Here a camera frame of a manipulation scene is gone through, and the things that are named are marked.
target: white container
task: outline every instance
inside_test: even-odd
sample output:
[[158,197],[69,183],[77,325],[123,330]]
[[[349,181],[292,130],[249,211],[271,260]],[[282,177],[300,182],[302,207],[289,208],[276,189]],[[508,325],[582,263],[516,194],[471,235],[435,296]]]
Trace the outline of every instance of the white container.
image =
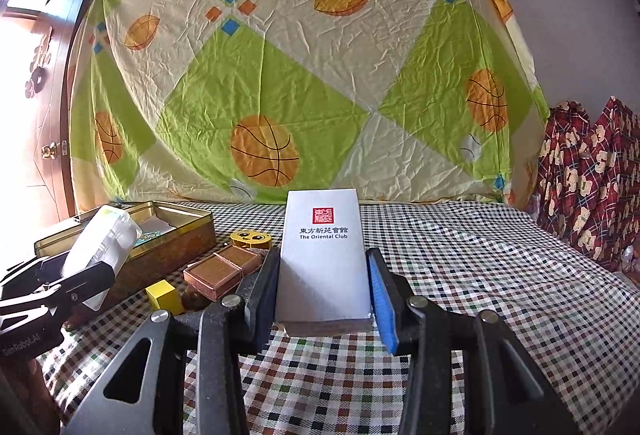
[[[100,261],[111,265],[117,276],[141,234],[138,224],[127,211],[102,206],[66,256],[62,277],[71,276]],[[108,291],[89,298],[84,304],[90,309],[99,310]]]

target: blue gripper pad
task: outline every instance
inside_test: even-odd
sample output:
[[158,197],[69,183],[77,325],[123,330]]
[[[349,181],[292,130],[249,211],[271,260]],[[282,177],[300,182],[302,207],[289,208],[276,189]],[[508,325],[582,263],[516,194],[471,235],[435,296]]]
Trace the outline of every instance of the blue gripper pad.
[[395,355],[398,348],[398,333],[396,332],[396,315],[387,292],[387,287],[378,269],[374,250],[367,251],[367,264],[369,265],[369,284],[371,289],[371,301],[373,312],[378,324],[380,340],[385,345],[389,354]]

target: yellow cube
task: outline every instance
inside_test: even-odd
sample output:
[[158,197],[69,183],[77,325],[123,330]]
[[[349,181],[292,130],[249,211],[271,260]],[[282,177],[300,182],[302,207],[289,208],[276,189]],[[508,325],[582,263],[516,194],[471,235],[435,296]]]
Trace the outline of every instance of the yellow cube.
[[184,312],[177,288],[167,280],[160,280],[147,287],[145,291],[154,310],[165,309],[174,316]]

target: metal screw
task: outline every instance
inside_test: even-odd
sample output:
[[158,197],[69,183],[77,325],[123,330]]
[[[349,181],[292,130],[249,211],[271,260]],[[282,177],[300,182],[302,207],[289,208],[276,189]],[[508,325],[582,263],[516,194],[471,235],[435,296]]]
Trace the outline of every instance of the metal screw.
[[156,310],[156,312],[151,314],[151,320],[154,323],[162,323],[163,321],[166,321],[167,319],[169,319],[169,312],[167,312],[164,309]]
[[242,303],[242,298],[237,294],[228,294],[222,298],[222,306],[228,309],[237,307]]
[[492,310],[483,310],[480,312],[480,319],[485,323],[497,323],[500,321],[500,316]]
[[415,309],[424,309],[429,304],[429,300],[424,296],[411,296],[407,303]]

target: gold tin box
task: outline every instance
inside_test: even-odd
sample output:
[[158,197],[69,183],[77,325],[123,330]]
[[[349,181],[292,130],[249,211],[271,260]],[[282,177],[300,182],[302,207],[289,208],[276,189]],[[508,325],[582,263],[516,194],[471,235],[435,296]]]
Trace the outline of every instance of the gold tin box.
[[[216,246],[216,230],[210,211],[165,202],[144,202],[125,210],[138,225],[156,216],[175,228],[135,246],[100,310],[94,312],[79,305],[65,323],[67,330],[84,325]],[[38,240],[34,244],[36,256],[54,256],[69,251],[97,211],[83,213],[77,218],[78,225]]]

